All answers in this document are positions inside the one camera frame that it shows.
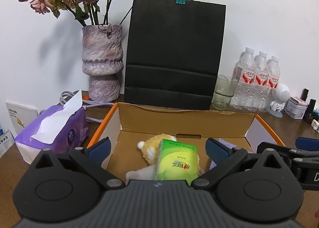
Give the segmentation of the middle water bottle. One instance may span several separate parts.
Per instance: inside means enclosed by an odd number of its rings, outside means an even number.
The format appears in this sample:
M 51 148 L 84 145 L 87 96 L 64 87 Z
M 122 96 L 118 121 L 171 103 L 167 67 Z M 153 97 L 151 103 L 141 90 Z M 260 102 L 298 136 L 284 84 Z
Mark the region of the middle water bottle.
M 269 66 L 267 64 L 267 53 L 259 51 L 255 63 L 257 68 L 254 80 L 254 99 L 252 101 L 252 109 L 254 111 L 261 108 L 268 92 Z

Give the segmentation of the purple knitted cloth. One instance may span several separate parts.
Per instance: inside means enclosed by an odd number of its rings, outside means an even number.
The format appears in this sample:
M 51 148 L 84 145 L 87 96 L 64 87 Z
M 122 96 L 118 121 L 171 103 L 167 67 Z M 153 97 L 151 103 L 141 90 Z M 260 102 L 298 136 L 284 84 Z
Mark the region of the purple knitted cloth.
M 219 138 L 218 140 L 209 138 L 206 141 L 206 154 L 211 160 L 209 170 L 215 168 L 220 162 L 228 158 L 230 155 L 228 151 L 232 151 L 234 147 L 236 147 L 235 144 L 229 143 L 222 138 Z

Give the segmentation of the white robot figurine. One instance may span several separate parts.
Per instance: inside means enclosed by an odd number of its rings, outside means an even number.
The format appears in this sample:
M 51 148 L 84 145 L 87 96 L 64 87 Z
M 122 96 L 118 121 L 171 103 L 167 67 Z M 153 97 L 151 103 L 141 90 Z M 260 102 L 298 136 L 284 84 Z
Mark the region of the white robot figurine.
M 270 103 L 268 113 L 277 118 L 282 118 L 282 110 L 284 109 L 284 106 L 289 98 L 290 90 L 288 86 L 283 83 L 279 83 L 275 89 L 275 92 L 273 93 L 273 100 Z

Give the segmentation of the purple tissue pack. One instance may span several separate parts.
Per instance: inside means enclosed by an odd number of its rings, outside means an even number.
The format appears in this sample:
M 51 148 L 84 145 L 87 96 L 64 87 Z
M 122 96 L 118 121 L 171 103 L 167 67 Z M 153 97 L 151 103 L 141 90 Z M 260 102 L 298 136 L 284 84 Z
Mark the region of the purple tissue pack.
M 88 124 L 79 90 L 64 105 L 47 108 L 15 138 L 23 160 L 31 164 L 42 149 L 66 153 L 79 147 L 88 136 Z

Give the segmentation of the white charger power strip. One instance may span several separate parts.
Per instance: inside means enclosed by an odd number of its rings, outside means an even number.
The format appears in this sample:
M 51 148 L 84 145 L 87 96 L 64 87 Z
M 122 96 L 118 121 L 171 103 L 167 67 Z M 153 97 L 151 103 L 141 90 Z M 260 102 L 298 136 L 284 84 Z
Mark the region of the white charger power strip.
M 318 116 L 314 116 L 311 122 L 312 128 L 319 133 L 319 121 Z

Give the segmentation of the white booklet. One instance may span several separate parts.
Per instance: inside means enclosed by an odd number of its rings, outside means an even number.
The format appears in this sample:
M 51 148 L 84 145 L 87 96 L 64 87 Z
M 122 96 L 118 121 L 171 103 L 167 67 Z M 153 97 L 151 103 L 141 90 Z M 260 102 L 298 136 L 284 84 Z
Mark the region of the white booklet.
M 17 135 L 38 116 L 37 109 L 31 107 L 12 102 L 6 102 L 6 106 Z

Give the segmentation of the green glass cup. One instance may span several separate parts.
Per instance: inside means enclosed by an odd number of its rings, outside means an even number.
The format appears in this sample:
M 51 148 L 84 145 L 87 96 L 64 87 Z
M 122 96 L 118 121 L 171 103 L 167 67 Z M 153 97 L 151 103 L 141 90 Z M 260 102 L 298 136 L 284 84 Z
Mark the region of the green glass cup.
M 228 110 L 237 85 L 238 80 L 236 78 L 219 75 L 215 84 L 212 106 L 217 110 Z

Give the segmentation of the black cosmetic bottle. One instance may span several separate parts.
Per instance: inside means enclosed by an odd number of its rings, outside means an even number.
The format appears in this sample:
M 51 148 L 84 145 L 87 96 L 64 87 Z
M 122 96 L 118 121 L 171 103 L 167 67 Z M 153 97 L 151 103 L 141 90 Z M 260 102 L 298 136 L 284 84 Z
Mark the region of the black cosmetic bottle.
M 315 104 L 316 104 L 316 99 L 311 99 L 304 113 L 303 120 L 308 124 L 312 123 L 312 120 L 313 120 L 312 113 L 314 111 Z

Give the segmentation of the right water bottle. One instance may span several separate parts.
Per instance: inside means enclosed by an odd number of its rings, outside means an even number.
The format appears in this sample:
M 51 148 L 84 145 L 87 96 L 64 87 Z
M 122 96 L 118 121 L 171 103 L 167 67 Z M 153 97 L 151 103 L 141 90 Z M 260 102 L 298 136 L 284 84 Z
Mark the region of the right water bottle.
M 276 88 L 279 83 L 279 78 L 281 75 L 279 67 L 279 58 L 272 56 L 268 61 L 269 67 L 269 78 L 268 78 L 268 92 L 264 104 L 264 110 L 267 111 L 270 108 L 270 103 L 273 100 L 273 93 L 275 93 Z

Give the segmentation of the black paper shopping bag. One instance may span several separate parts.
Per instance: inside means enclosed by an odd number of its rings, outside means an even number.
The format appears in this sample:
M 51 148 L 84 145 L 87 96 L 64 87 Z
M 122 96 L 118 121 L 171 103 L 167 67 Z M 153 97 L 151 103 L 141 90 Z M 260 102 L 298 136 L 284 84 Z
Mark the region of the black paper shopping bag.
M 124 101 L 208 110 L 220 66 L 226 6 L 133 0 Z

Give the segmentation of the green tissue packet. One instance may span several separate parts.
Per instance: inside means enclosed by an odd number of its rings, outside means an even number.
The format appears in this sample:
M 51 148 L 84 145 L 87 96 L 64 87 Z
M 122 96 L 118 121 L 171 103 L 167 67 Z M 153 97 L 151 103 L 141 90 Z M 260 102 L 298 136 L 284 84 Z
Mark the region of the green tissue packet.
M 200 175 L 197 147 L 163 139 L 159 144 L 154 179 L 157 181 L 184 180 L 191 185 Z

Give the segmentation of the left water bottle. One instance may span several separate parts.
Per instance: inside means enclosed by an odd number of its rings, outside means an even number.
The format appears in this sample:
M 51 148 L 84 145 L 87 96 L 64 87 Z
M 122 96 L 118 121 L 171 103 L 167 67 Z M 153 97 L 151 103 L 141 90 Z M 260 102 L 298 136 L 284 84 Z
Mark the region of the left water bottle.
M 230 102 L 232 108 L 241 110 L 246 105 L 251 95 L 251 89 L 254 87 L 256 69 L 254 49 L 246 47 L 243 55 L 241 55 L 235 65 L 234 74 L 235 79 L 238 80 L 238 84 Z

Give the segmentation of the small decorated tin box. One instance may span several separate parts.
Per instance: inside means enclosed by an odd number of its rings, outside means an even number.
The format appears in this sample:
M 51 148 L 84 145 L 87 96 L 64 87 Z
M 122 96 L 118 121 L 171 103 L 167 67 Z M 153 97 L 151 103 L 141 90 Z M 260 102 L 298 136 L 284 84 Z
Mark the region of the small decorated tin box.
M 284 111 L 291 118 L 301 120 L 305 114 L 308 104 L 300 98 L 290 97 L 285 104 Z

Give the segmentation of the white and yellow plush sheep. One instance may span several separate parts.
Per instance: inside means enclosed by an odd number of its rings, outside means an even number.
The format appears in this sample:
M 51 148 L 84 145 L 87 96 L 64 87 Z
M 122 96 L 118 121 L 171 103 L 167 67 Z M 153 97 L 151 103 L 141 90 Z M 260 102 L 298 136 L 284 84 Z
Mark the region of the white and yellow plush sheep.
M 155 164 L 157 160 L 157 156 L 159 153 L 159 145 L 163 139 L 177 141 L 177 138 L 168 135 L 168 134 L 160 134 L 149 138 L 147 141 L 140 141 L 137 145 L 138 149 L 141 151 L 143 158 L 147 161 L 149 166 L 136 170 L 127 172 L 125 178 L 127 181 L 136 179 L 136 180 L 154 180 L 154 171 Z

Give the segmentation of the water bottle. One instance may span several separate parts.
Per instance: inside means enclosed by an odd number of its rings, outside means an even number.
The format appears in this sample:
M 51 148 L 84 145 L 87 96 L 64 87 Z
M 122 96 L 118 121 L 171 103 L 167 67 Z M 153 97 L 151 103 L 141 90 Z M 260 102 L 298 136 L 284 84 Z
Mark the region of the water bottle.
M 254 80 L 254 99 L 252 101 L 252 109 L 254 111 L 261 108 L 268 92 L 269 66 L 267 64 L 267 53 L 259 51 L 255 63 L 257 68 Z
M 276 88 L 279 83 L 279 78 L 281 75 L 279 67 L 279 58 L 272 56 L 268 61 L 269 67 L 269 78 L 268 78 L 268 92 L 264 104 L 264 110 L 267 111 L 270 108 L 270 103 L 273 100 L 273 93 L 275 93 Z
M 238 84 L 230 102 L 232 108 L 241 110 L 246 105 L 251 95 L 251 89 L 254 87 L 256 69 L 254 49 L 246 47 L 243 55 L 241 55 L 235 65 L 234 74 L 235 79 L 238 80 Z

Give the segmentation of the red pumpkin cardboard box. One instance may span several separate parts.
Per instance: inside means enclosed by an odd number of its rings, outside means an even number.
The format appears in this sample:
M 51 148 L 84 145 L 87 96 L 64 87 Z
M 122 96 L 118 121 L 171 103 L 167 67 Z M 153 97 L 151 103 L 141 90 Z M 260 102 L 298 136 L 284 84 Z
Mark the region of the red pumpkin cardboard box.
M 256 152 L 261 142 L 284 145 L 256 114 L 167 109 L 129 103 L 114 104 L 88 145 L 108 137 L 111 153 L 102 163 L 102 168 L 125 180 L 127 172 L 148 166 L 137 148 L 138 142 L 158 134 L 173 135 L 179 142 L 195 145 L 204 171 L 210 166 L 205 150 L 208 138 L 223 139 L 251 152 Z

